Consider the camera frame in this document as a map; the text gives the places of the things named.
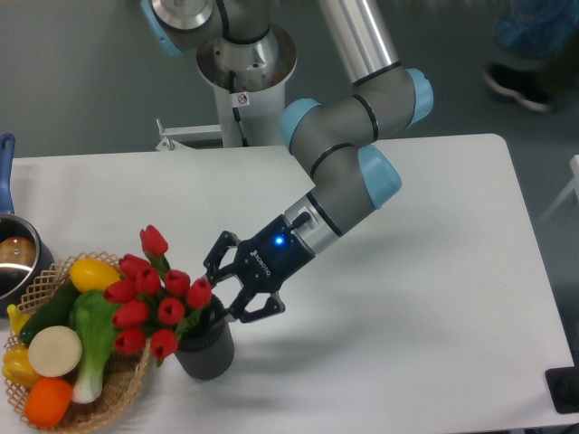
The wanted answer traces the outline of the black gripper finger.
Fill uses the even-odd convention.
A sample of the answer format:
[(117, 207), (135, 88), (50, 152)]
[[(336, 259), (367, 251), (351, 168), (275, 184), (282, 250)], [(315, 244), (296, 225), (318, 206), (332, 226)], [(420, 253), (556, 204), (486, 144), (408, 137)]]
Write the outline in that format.
[(223, 231), (209, 250), (203, 261), (204, 275), (213, 288), (234, 275), (234, 261), (225, 266), (222, 266), (222, 261), (225, 254), (231, 249), (237, 249), (239, 244), (240, 239), (233, 232)]
[(239, 321), (248, 324), (280, 315), (285, 311), (286, 306), (278, 291), (266, 293), (243, 288), (226, 309), (225, 318), (228, 322)]

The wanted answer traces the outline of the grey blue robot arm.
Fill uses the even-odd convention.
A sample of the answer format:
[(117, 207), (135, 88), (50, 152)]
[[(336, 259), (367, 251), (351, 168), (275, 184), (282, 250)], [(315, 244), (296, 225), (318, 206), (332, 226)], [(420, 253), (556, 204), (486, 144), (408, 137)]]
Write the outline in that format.
[(204, 266), (212, 284), (237, 278), (223, 313), (253, 322), (281, 313), (280, 287), (324, 249), (378, 210), (402, 181), (377, 140), (426, 117), (432, 86), (399, 61), (373, 1), (319, 5), (353, 86), (331, 107), (285, 100), (294, 42), (271, 21), (267, 1), (145, 1), (142, 11), (167, 53), (195, 50), (213, 87), (224, 146), (284, 145), (313, 188), (252, 238), (224, 232)]

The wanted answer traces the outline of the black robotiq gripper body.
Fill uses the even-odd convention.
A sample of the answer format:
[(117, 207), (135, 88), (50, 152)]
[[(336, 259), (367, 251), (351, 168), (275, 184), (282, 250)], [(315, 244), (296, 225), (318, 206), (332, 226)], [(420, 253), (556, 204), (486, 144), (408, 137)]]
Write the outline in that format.
[(239, 244), (234, 262), (242, 265), (236, 276), (243, 288), (271, 294), (315, 258), (292, 229), (282, 214)]

